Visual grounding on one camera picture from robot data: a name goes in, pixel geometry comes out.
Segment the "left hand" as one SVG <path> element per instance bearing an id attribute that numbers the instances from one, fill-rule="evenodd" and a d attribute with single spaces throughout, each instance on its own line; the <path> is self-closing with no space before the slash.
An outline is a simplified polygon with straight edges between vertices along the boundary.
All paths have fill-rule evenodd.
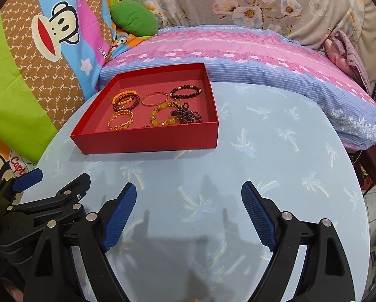
<path id="1" fill-rule="evenodd" d="M 3 286 L 7 292 L 12 296 L 15 302 L 23 302 L 24 294 L 21 290 L 15 287 L 10 282 L 3 282 Z"/>

